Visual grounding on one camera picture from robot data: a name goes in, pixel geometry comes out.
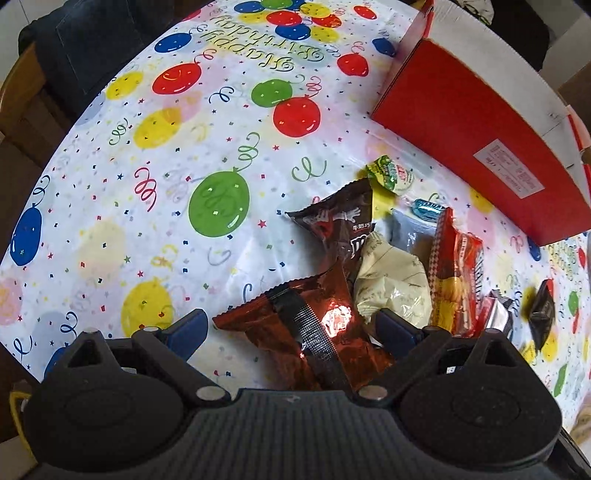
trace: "snack bag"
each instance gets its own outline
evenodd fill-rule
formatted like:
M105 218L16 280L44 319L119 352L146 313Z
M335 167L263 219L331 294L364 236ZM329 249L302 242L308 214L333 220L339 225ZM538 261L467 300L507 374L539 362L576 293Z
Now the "snack bag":
M431 315L431 297L425 269L418 258L392 247L380 233L372 232L363 245L361 259L353 298L365 318L368 333L376 338L373 316L384 308L417 328L426 326Z
M290 390L356 391L392 364L371 344L341 264L291 280L213 319L271 352Z
M299 212L286 212L298 225L322 240L327 251L323 270L340 258L351 283L359 269L361 246L374 229L372 195L369 180L365 178L345 185Z
M463 337L480 334L483 324L477 313L482 295L482 240L459 232L453 226L449 207L437 222L427 275L433 304L430 323Z
M375 178L382 187L393 193L400 194L413 184L414 173L387 155L382 155L365 168L370 177Z

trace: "table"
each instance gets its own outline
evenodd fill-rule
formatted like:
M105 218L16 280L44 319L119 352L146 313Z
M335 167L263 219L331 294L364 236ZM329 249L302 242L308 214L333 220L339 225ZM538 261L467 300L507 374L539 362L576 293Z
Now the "table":
M4 347L42 379L85 327L118 338L201 307L207 338L190 363L233 393L280 386L265 352L211 318L315 274L322 249L284 212L389 154L416 180L406 198L374 195L377 230L387 235L390 209L408 212L413 196L453 207L457 226L484 240L484 291L517 301L514 343L570 429L589 387L586 237L535 260L486 199L369 119L414 14L398 3L233 0L166 32L93 101L33 190L0 267ZM536 353L519 308L545 278L558 318Z

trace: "dark cloth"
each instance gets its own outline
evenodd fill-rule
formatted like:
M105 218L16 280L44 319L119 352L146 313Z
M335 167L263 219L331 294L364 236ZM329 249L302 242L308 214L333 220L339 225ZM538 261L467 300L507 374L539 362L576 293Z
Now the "dark cloth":
M47 86L77 119L109 81L174 23L174 0L68 0L18 36L32 42Z
M525 0L492 0L492 6L491 30L539 72L550 46L546 24Z

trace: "wooden chair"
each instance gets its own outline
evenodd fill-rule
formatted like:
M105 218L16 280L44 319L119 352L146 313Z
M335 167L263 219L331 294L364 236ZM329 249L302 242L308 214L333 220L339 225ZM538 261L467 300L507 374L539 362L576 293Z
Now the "wooden chair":
M45 91L35 44L19 56L0 88L0 132L41 168L72 123Z

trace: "red snack package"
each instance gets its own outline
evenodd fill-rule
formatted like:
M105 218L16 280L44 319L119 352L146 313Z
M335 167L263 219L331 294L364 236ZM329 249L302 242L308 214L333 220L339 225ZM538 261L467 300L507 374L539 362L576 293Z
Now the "red snack package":
M213 319L269 350L290 390L356 391L392 364L363 329L340 263Z
M482 240L458 231L452 209L446 208L437 222L429 259L430 323L454 335L479 335L484 327L482 317L477 317L483 273Z

